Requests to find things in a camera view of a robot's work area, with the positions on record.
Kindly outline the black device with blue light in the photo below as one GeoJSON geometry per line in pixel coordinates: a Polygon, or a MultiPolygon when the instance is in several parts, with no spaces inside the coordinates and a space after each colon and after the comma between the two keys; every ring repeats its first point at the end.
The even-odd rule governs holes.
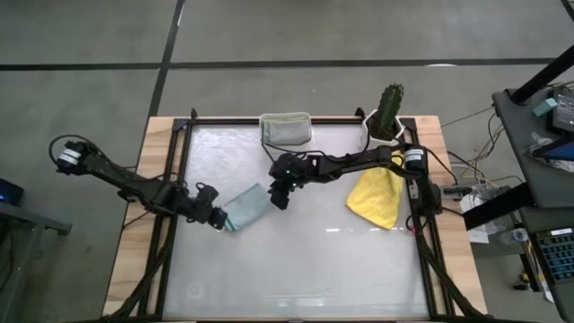
{"type": "Polygon", "coordinates": [[[0,179],[0,202],[19,206],[22,201],[23,188],[5,179],[0,179]]]}

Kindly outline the backlit keyboard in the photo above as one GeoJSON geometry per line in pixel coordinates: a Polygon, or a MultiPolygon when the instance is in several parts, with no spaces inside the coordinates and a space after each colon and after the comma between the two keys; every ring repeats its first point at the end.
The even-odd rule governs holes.
{"type": "Polygon", "coordinates": [[[535,246],[554,284],[574,282],[574,227],[536,232],[535,246]]]}

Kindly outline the black pole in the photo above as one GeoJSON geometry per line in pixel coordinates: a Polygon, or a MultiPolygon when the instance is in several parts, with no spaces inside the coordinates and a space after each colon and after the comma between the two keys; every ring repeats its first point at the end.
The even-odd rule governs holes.
{"type": "Polygon", "coordinates": [[[544,69],[537,73],[528,82],[515,90],[510,99],[515,104],[522,104],[534,94],[543,89],[548,83],[556,79],[574,65],[574,45],[568,48],[560,56],[555,58],[544,69]]]}

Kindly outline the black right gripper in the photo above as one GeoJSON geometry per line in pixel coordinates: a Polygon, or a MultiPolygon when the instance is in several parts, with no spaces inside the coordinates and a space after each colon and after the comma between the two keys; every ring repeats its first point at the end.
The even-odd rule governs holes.
{"type": "Polygon", "coordinates": [[[274,161],[268,172],[274,180],[269,189],[271,203],[280,210],[286,210],[289,204],[287,196],[295,188],[302,188],[312,182],[318,183],[321,180],[318,173],[320,159],[317,154],[300,157],[284,153],[274,161]]]}

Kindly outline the yellow microfiber towel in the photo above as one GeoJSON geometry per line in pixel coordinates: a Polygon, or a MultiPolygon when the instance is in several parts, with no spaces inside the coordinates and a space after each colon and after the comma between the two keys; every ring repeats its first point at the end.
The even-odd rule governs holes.
{"type": "Polygon", "coordinates": [[[386,168],[365,170],[347,196],[345,205],[376,226],[390,230],[400,211],[404,180],[386,168]]]}

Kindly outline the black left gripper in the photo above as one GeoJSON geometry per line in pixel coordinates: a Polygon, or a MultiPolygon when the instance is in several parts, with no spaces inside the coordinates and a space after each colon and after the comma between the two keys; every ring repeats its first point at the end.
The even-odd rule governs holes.
{"type": "Polygon", "coordinates": [[[196,200],[186,218],[188,221],[213,221],[213,227],[216,230],[222,230],[228,214],[221,208],[215,208],[213,200],[196,200]]]}

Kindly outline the black electronic device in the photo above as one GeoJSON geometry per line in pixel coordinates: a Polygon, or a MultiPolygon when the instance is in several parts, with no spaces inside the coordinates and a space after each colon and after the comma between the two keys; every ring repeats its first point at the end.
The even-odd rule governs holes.
{"type": "Polygon", "coordinates": [[[552,111],[552,127],[574,133],[574,89],[569,87],[555,89],[553,98],[557,105],[552,111]]]}

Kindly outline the grey microfiber towel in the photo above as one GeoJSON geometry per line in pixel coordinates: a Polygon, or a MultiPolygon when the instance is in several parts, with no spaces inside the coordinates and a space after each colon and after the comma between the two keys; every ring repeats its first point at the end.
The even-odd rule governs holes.
{"type": "Polygon", "coordinates": [[[272,120],[266,126],[266,139],[274,145],[300,145],[312,138],[306,119],[272,120]]]}

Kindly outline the black desk leg bar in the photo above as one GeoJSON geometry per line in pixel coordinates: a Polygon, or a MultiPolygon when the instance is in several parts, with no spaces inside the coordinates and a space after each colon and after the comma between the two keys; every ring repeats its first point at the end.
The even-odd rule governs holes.
{"type": "Polygon", "coordinates": [[[505,190],[477,207],[463,213],[465,227],[468,231],[493,221],[505,214],[512,213],[521,207],[535,206],[536,201],[526,183],[505,190]]]}

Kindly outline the clear plastic bottle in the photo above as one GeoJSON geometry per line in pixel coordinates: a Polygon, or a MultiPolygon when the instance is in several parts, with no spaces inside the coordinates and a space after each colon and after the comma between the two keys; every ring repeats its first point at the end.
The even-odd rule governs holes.
{"type": "Polygon", "coordinates": [[[529,237],[525,228],[516,228],[510,231],[505,231],[500,235],[500,242],[504,245],[514,245],[528,241],[529,237]]]}

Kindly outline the teal box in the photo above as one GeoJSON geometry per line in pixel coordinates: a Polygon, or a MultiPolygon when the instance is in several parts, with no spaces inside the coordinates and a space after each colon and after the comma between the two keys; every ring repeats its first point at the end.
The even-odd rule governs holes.
{"type": "Polygon", "coordinates": [[[554,98],[548,98],[533,108],[532,112],[536,117],[541,117],[555,109],[557,106],[558,103],[554,98]]]}

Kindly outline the grey metal table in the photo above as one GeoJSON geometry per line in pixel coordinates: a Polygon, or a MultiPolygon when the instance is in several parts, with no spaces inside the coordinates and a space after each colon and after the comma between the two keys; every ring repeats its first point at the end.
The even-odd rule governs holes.
{"type": "Polygon", "coordinates": [[[16,310],[44,230],[67,235],[71,228],[71,223],[0,202],[0,323],[16,322],[16,310]]]}

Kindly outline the green cactus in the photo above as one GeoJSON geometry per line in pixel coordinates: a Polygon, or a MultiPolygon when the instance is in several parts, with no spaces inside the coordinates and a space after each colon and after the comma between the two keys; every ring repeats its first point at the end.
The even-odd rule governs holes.
{"type": "Polygon", "coordinates": [[[393,126],[401,108],[404,86],[392,83],[381,94],[375,114],[370,118],[370,134],[379,140],[390,141],[394,138],[393,126]]]}

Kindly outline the light blue microfiber towel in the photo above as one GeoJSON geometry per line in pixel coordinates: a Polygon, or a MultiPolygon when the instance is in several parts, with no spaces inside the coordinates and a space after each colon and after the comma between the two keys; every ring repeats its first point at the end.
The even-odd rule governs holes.
{"type": "Polygon", "coordinates": [[[227,214],[225,231],[239,231],[274,210],[267,191],[260,184],[254,184],[232,198],[222,207],[227,214]]]}

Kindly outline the blue tablet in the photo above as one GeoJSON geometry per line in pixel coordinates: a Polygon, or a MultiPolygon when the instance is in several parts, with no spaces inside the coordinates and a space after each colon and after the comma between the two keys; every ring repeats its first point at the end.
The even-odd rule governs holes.
{"type": "Polygon", "coordinates": [[[574,162],[574,135],[560,138],[532,152],[536,158],[574,162]]]}

